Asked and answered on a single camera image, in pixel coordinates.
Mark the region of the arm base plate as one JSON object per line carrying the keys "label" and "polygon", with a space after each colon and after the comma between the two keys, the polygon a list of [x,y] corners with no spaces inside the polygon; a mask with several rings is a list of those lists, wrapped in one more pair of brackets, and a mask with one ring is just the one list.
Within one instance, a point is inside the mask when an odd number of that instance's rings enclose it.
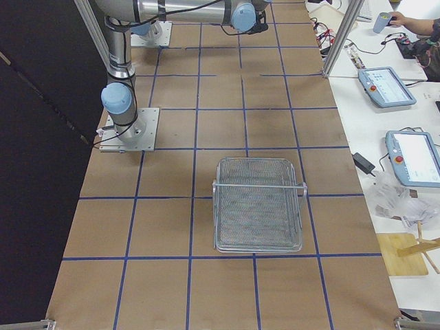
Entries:
{"label": "arm base plate", "polygon": [[131,47],[168,47],[171,41],[172,23],[156,21],[131,28]]}
{"label": "arm base plate", "polygon": [[105,126],[109,129],[100,136],[99,150],[119,153],[154,151],[159,116],[159,108],[138,108],[137,120],[125,131],[126,128],[115,126],[108,115]]}

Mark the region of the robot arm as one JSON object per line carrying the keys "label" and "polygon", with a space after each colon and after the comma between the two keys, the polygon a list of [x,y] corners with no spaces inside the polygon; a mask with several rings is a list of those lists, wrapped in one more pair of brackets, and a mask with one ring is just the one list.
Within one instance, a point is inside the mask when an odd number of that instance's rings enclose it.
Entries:
{"label": "robot arm", "polygon": [[268,29],[268,1],[97,1],[104,14],[108,85],[102,90],[103,106],[113,120],[115,137],[137,142],[147,123],[140,119],[134,92],[135,69],[131,60],[131,34],[145,36],[158,22],[178,21],[229,26],[236,34],[258,34]]}

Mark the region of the person's hand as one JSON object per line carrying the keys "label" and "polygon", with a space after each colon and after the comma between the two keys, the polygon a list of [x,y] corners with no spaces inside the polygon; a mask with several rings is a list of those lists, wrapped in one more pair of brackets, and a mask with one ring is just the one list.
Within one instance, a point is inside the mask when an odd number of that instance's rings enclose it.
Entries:
{"label": "person's hand", "polygon": [[404,16],[401,12],[389,12],[391,18],[388,22],[389,26],[409,26],[411,18]]}

